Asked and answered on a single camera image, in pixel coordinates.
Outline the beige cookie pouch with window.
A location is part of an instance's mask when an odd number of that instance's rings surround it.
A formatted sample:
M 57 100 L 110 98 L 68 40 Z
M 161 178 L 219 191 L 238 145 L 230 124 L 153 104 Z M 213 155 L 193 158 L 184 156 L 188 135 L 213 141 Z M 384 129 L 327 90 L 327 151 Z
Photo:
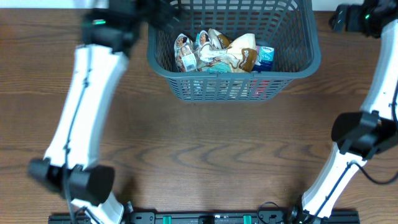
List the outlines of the beige cookie pouch with window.
M 180 34 L 174 43 L 175 63 L 179 72 L 197 71 L 194 52 L 193 42 L 186 35 Z

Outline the orange spaghetti packet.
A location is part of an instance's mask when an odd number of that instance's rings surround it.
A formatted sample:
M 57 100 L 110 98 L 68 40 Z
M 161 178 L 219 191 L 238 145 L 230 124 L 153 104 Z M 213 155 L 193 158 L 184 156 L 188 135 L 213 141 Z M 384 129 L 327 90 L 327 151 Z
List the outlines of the orange spaghetti packet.
M 257 98 L 269 81 L 194 80 L 182 81 L 182 96 L 187 100 L 237 100 Z

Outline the blue tissue multipack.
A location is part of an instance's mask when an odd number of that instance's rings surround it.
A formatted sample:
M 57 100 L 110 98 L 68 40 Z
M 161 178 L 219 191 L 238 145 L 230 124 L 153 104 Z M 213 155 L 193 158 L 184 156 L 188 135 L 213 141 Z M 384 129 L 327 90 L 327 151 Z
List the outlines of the blue tissue multipack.
M 256 72 L 271 71 L 274 59 L 274 48 L 257 45 L 256 50 L 257 59 L 252 70 Z

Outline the mint green snack packet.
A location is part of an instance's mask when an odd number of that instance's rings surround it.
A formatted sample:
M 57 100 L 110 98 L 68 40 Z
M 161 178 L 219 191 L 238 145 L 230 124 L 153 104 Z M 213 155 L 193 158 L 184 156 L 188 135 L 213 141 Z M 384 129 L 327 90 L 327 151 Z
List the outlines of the mint green snack packet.
M 201 68 L 201 71 L 209 73 L 231 73 L 231 68 L 227 63 L 216 62 L 205 65 Z

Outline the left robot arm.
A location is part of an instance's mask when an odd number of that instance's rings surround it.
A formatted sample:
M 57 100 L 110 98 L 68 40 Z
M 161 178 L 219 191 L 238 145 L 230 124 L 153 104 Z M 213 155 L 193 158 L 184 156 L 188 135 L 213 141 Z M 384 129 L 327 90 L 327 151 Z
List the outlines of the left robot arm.
M 183 16 L 170 1 L 110 1 L 81 18 L 81 44 L 55 135 L 29 175 L 66 201 L 69 223 L 85 212 L 92 223 L 122 223 L 124 205 L 113 194 L 115 171 L 101 166 L 100 142 L 116 87 L 125 74 L 141 24 L 169 30 Z

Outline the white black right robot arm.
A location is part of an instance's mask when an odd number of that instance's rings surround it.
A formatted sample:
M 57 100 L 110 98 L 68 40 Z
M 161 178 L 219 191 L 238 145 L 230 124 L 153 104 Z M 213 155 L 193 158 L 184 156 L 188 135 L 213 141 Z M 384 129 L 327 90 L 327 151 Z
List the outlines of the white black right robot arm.
M 287 223 L 330 223 L 334 204 L 355 173 L 374 155 L 397 145 L 397 0 L 340 4 L 329 25 L 380 39 L 381 51 L 360 110 L 336 118 L 328 160 L 292 207 Z

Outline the grey plastic lattice basket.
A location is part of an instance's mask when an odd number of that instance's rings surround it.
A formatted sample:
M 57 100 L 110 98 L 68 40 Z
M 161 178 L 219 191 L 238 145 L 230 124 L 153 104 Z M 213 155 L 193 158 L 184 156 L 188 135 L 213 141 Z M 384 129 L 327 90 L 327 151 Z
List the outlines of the grey plastic lattice basket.
M 320 66 L 310 1 L 170 5 L 182 16 L 169 27 L 149 27 L 147 56 L 183 101 L 266 101 Z

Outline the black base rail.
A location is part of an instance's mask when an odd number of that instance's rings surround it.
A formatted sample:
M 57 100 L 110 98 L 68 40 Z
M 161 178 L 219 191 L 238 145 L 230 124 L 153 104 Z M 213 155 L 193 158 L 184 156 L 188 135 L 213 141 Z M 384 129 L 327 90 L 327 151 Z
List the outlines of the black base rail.
M 88 215 L 78 215 L 77 223 L 95 223 Z M 133 212 L 127 221 L 132 224 L 243 224 L 243 223 L 287 223 L 286 214 L 282 210 L 263 210 L 241 213 L 154 213 Z M 69 223 L 68 215 L 51 215 L 48 224 Z M 326 223 L 331 224 L 360 224 L 357 211 L 333 211 Z

